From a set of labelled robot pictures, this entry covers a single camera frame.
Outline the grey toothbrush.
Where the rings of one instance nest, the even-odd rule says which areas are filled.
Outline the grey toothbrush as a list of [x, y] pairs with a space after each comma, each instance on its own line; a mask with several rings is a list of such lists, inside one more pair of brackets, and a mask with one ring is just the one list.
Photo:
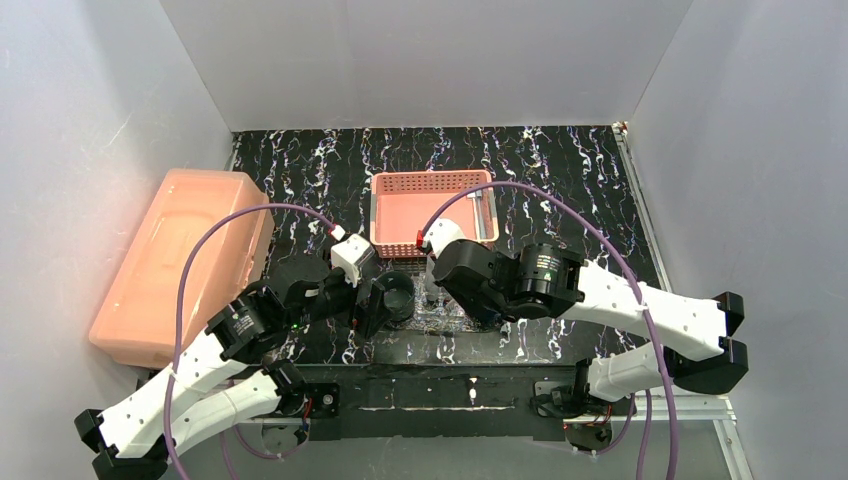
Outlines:
[[475, 233], [479, 242], [494, 242], [497, 220], [494, 219], [491, 206], [491, 192], [481, 189], [466, 195], [472, 202]]

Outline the dark green mug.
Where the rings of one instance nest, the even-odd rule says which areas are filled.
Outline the dark green mug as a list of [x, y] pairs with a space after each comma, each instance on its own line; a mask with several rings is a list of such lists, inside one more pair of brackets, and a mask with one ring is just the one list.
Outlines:
[[388, 322], [401, 323], [413, 316], [415, 310], [415, 284], [412, 278], [399, 271], [384, 273], [378, 278], [383, 286], [383, 304]]

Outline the clear textured oval tray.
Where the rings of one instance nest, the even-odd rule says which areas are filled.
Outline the clear textured oval tray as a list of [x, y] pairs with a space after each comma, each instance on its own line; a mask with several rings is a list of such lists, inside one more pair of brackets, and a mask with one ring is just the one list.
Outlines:
[[423, 289], [426, 272], [412, 275], [415, 284], [415, 310], [413, 316], [401, 323], [390, 323], [394, 330], [411, 330], [430, 333], [488, 333], [499, 331], [504, 320], [481, 321], [470, 317], [447, 291], [441, 289], [441, 302], [435, 309], [427, 309]]

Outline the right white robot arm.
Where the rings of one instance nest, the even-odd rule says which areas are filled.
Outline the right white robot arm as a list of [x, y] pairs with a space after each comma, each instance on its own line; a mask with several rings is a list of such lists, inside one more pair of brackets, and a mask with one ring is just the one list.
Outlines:
[[646, 339], [634, 350], [583, 361], [571, 390], [579, 401], [615, 402], [669, 382], [708, 395], [730, 392], [749, 371], [733, 339], [740, 296], [696, 299], [630, 283], [581, 255], [538, 243], [508, 256], [460, 239], [434, 252], [434, 282], [486, 325], [540, 318], [583, 321]]

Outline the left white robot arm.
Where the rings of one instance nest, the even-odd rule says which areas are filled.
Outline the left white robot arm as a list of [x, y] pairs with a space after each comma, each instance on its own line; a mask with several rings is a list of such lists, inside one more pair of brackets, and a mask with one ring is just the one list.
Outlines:
[[291, 331], [333, 319], [365, 337], [383, 320], [365, 306], [380, 274], [369, 254], [350, 266], [305, 256], [250, 283], [213, 316], [179, 356], [122, 402], [74, 420], [95, 454], [99, 479], [158, 479], [203, 440], [285, 406], [308, 409], [312, 388], [289, 360], [278, 360], [218, 393], [220, 383], [286, 342]]

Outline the aluminium frame rail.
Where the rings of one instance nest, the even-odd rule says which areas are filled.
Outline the aluminium frame rail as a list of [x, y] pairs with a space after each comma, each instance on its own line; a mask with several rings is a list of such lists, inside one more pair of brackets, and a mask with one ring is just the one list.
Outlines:
[[496, 434], [503, 435], [509, 429], [507, 421], [518, 430], [540, 421], [599, 424], [605, 418], [617, 421], [629, 415], [661, 421], [671, 417], [705, 420], [732, 415], [727, 400], [720, 396], [679, 393], [674, 410], [669, 409], [668, 403], [658, 390], [652, 390], [637, 395], [635, 400], [623, 398], [613, 403], [591, 401], [571, 406], [566, 402], [562, 378], [470, 376], [449, 371], [404, 372], [398, 378], [313, 379], [283, 392], [270, 376], [256, 372], [208, 395], [176, 391], [171, 403], [171, 427], [199, 429], [202, 423], [208, 423], [222, 429], [254, 418], [301, 417], [383, 424], [392, 415], [400, 422], [432, 423], [442, 416], [458, 424], [462, 435], [471, 436], [481, 432], [471, 424], [475, 418], [493, 423]]

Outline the white toothpaste tube blue cap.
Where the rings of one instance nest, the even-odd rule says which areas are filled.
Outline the white toothpaste tube blue cap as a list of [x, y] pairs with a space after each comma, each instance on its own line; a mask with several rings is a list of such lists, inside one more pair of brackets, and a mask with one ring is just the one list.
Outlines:
[[435, 284], [434, 278], [426, 274], [423, 289], [425, 292], [425, 305], [427, 309], [435, 309], [441, 302], [441, 289]]

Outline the pink perforated plastic basket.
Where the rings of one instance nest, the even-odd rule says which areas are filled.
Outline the pink perforated plastic basket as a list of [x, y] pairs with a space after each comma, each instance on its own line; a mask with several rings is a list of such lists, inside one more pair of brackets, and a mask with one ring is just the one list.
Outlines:
[[[419, 258], [416, 248], [418, 231], [436, 210], [453, 195], [492, 180], [491, 174], [478, 170], [441, 170], [378, 173], [371, 179], [369, 238], [383, 259]], [[497, 220], [494, 242], [481, 242], [492, 247], [500, 236], [494, 191], [491, 206]], [[465, 235], [477, 240], [472, 202], [466, 197], [452, 204], [443, 218], [460, 225]]]

